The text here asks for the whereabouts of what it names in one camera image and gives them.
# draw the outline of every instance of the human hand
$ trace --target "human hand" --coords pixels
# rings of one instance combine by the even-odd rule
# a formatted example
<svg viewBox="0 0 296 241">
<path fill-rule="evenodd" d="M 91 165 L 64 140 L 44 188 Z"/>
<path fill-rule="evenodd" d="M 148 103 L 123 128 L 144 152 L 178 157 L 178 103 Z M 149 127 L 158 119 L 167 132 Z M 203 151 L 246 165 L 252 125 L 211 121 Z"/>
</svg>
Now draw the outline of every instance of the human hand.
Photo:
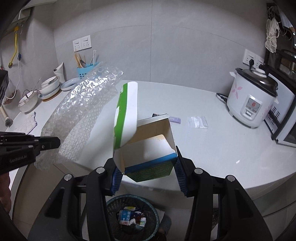
<svg viewBox="0 0 296 241">
<path fill-rule="evenodd" d="M 9 189 L 10 177 L 9 172 L 0 175 L 0 202 L 6 212 L 11 210 L 11 191 Z"/>
</svg>

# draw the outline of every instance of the white vase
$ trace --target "white vase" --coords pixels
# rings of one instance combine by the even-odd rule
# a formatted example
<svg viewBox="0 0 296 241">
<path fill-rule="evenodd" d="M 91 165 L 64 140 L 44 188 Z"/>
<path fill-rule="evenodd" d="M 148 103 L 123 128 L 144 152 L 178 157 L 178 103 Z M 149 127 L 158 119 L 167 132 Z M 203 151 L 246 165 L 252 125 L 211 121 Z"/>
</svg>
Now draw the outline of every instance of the white vase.
<svg viewBox="0 0 296 241">
<path fill-rule="evenodd" d="M 61 84 L 65 83 L 63 64 L 64 62 L 62 62 L 59 67 L 54 69 L 54 74 L 59 77 L 59 82 Z"/>
</svg>

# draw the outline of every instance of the white bowl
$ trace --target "white bowl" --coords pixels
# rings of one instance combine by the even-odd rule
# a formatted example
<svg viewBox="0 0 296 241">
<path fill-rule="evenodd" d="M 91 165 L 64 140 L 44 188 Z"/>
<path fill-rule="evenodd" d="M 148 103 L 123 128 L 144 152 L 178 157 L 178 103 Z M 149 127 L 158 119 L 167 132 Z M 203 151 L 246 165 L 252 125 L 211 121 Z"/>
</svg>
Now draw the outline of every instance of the white bowl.
<svg viewBox="0 0 296 241">
<path fill-rule="evenodd" d="M 53 97 L 57 92 L 59 92 L 60 90 L 60 86 L 58 86 L 58 88 L 56 90 L 54 90 L 53 92 L 47 94 L 47 95 L 40 95 L 39 98 L 42 99 L 42 100 L 46 100 L 46 99 L 49 99 L 50 97 Z"/>
<path fill-rule="evenodd" d="M 37 91 L 31 91 L 28 94 L 26 94 L 24 97 L 21 98 L 19 101 L 19 106 L 23 106 L 25 103 L 27 103 L 30 99 L 33 98 L 34 95 L 37 94 Z"/>
<path fill-rule="evenodd" d="M 18 108 L 21 112 L 28 112 L 32 110 L 38 102 L 37 91 L 31 91 L 30 93 L 30 96 L 27 94 L 28 98 L 18 105 Z"/>
<path fill-rule="evenodd" d="M 51 77 L 47 80 L 45 80 L 44 82 L 42 82 L 41 87 L 45 87 L 47 85 L 50 85 L 51 83 L 53 83 L 55 80 L 57 79 L 57 76 Z"/>
<path fill-rule="evenodd" d="M 41 87 L 39 89 L 39 92 L 42 95 L 47 95 L 47 94 L 53 92 L 54 90 L 56 90 L 58 87 L 59 87 L 59 78 L 57 78 L 53 83 L 51 83 L 45 87 Z"/>
</svg>

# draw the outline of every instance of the trash can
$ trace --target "trash can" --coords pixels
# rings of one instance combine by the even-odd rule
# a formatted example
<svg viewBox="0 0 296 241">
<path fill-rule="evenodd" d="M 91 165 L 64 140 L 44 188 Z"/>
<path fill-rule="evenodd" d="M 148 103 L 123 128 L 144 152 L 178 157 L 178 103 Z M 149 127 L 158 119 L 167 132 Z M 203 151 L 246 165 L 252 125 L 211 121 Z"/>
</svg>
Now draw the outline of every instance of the trash can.
<svg viewBox="0 0 296 241">
<path fill-rule="evenodd" d="M 118 223 L 117 214 L 127 206 L 133 206 L 142 211 L 146 217 L 144 227 L 137 227 L 134 224 L 125 226 Z M 144 198 L 134 195 L 114 197 L 107 202 L 107 211 L 112 233 L 116 241 L 148 241 L 158 230 L 158 214 L 155 208 Z"/>
</svg>

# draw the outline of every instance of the rice cooker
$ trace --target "rice cooker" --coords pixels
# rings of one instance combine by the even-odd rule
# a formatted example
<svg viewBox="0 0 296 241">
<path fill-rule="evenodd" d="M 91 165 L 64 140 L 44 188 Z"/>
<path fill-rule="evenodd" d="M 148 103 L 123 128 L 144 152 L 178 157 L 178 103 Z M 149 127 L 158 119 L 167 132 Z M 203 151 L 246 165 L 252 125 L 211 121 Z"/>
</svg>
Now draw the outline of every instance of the rice cooker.
<svg viewBox="0 0 296 241">
<path fill-rule="evenodd" d="M 235 69 L 233 85 L 227 99 L 229 114 L 256 128 L 267 116 L 272 104 L 277 102 L 278 83 L 261 69 Z"/>
</svg>

